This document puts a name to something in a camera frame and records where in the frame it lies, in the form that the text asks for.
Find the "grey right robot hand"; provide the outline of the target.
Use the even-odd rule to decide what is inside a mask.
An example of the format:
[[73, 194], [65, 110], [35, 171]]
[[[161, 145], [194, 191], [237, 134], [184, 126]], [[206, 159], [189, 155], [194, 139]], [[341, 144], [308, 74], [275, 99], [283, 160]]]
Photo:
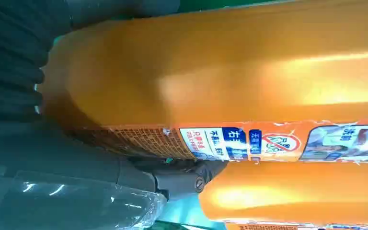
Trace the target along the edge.
[[142, 230], [200, 193], [226, 161], [129, 158], [67, 136], [39, 112], [59, 36], [119, 15], [176, 13], [178, 0], [0, 0], [0, 230]]

